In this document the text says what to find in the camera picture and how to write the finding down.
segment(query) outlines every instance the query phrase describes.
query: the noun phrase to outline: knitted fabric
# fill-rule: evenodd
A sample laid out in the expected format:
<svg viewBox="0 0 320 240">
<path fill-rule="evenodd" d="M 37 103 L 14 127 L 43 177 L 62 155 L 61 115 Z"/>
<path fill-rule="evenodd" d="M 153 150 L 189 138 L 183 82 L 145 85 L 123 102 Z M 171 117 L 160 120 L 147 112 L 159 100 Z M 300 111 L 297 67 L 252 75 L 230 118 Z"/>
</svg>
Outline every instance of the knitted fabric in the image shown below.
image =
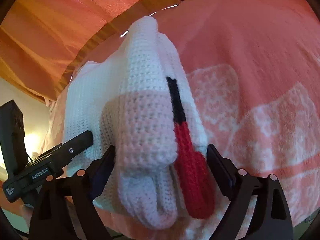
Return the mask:
<svg viewBox="0 0 320 240">
<path fill-rule="evenodd" d="M 181 177 L 185 176 L 183 170 L 190 167 L 174 165 L 180 182 L 171 172 L 173 163 L 181 155 L 178 145 L 180 148 L 182 144 L 176 139 L 168 76 L 177 79 L 188 123 L 183 134 L 189 135 L 189 150 L 183 150 L 185 158 L 198 159 L 194 155 L 205 153 L 206 135 L 177 51 L 165 35 L 158 33 L 152 17 L 132 24 L 119 49 L 105 62 L 85 64 L 71 82 L 66 102 L 63 142 L 85 130 L 92 131 L 94 139 L 93 146 L 67 166 L 67 174 L 86 169 L 109 145 L 115 145 L 115 168 L 94 204 L 129 214 L 154 229 L 168 228 L 175 222 L 177 201 L 194 217 L 207 217 L 208 213 L 205 210 L 199 215 L 208 207 L 203 200 L 203 185 L 199 185 L 197 179 Z M 192 171 L 192 174 L 201 173 L 198 167 Z M 179 196 L 176 196 L 177 187 L 182 190 Z M 196 201 L 194 209 L 198 213 L 191 208 L 190 196 L 194 190 L 202 199 Z"/>
<path fill-rule="evenodd" d="M 174 163 L 188 213 L 205 219 L 213 213 L 213 184 L 207 163 L 201 152 L 193 149 L 190 131 L 180 101 L 177 81 L 167 78 L 170 89 L 174 133 L 178 143 L 178 158 Z"/>
</svg>

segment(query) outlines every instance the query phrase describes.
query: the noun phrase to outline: pink bedsheet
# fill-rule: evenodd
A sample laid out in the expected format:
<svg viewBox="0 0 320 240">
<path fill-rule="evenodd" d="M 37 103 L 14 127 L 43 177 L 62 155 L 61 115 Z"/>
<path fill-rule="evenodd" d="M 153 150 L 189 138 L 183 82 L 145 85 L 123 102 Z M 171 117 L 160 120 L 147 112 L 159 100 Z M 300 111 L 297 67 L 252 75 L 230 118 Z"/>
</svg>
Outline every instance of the pink bedsheet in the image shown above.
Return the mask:
<svg viewBox="0 0 320 240">
<path fill-rule="evenodd" d="M 294 225 L 320 206 L 320 23 L 305 0 L 186 0 L 153 15 L 176 46 L 209 142 L 253 175 L 276 174 Z M 104 61 L 112 36 L 83 62 Z M 67 89 L 52 105 L 43 150 L 62 140 Z M 218 188 L 208 220 L 152 231 L 98 209 L 134 239 L 208 239 L 228 206 Z M 243 236 L 254 207 L 238 236 Z"/>
</svg>

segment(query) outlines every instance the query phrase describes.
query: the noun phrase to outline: orange curtain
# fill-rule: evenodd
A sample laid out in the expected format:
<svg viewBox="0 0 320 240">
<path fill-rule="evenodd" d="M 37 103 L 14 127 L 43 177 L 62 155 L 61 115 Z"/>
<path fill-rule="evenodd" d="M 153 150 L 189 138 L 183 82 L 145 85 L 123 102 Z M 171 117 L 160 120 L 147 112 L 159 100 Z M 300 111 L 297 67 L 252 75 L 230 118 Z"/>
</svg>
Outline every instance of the orange curtain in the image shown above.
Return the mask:
<svg viewBox="0 0 320 240">
<path fill-rule="evenodd" d="M 55 101 L 98 44 L 182 0 L 16 0 L 0 26 L 0 77 Z"/>
</svg>

